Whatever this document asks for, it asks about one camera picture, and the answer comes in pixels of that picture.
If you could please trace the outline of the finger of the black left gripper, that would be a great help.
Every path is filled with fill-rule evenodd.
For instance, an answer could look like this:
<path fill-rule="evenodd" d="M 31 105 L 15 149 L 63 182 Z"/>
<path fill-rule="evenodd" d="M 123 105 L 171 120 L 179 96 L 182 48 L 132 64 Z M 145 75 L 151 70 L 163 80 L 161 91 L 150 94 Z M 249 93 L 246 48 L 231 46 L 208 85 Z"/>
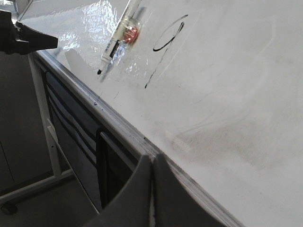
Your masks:
<path fill-rule="evenodd" d="M 11 20 L 11 12 L 0 11 L 0 50 L 6 54 L 29 54 L 38 50 L 55 49 L 58 39 L 38 32 L 23 23 Z"/>

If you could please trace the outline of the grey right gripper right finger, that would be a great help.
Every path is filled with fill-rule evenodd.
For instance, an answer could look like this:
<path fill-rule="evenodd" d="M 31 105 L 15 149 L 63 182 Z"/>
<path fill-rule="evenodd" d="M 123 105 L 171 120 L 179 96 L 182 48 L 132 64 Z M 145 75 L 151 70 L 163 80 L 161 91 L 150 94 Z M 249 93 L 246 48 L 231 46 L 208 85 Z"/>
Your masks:
<path fill-rule="evenodd" d="M 189 195 L 162 154 L 157 154 L 153 161 L 153 193 L 157 227 L 220 227 L 222 225 Z"/>

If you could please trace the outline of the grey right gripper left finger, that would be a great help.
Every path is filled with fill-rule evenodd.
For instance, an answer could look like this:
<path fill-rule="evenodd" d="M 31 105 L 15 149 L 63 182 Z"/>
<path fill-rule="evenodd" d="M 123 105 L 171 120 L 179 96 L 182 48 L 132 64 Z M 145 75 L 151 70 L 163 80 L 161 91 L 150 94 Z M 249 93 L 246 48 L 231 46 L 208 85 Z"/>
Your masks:
<path fill-rule="evenodd" d="M 148 227 L 150 224 L 151 160 L 140 157 L 126 185 L 86 227 Z"/>

